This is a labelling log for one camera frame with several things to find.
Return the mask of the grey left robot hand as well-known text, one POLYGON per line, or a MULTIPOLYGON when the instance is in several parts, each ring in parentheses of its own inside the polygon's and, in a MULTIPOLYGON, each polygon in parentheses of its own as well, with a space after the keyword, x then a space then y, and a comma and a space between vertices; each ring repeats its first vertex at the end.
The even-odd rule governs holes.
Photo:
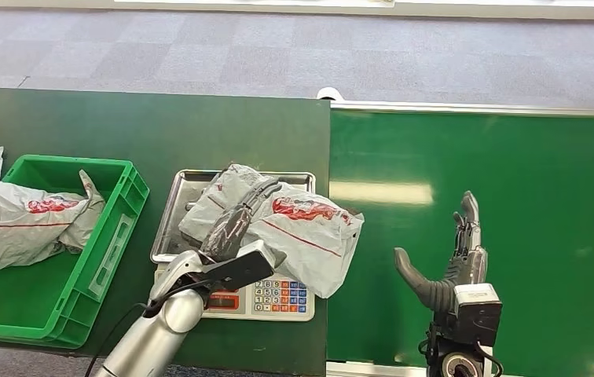
POLYGON ((281 188, 276 178, 252 186, 239 202, 216 219, 200 247, 200 253, 212 263, 225 262, 237 256, 241 241, 261 204, 281 188))

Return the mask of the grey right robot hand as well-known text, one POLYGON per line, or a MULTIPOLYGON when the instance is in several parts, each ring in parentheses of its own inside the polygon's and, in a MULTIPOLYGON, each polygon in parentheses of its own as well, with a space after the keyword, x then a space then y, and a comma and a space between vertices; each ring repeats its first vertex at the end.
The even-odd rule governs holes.
POLYGON ((448 313, 455 302, 458 285, 485 281, 488 254, 482 246, 479 204, 474 194, 466 191, 461 200, 462 213, 453 213, 456 223, 454 251, 440 280, 427 279, 409 260, 406 250, 394 249, 394 265, 419 301, 435 313, 448 313))

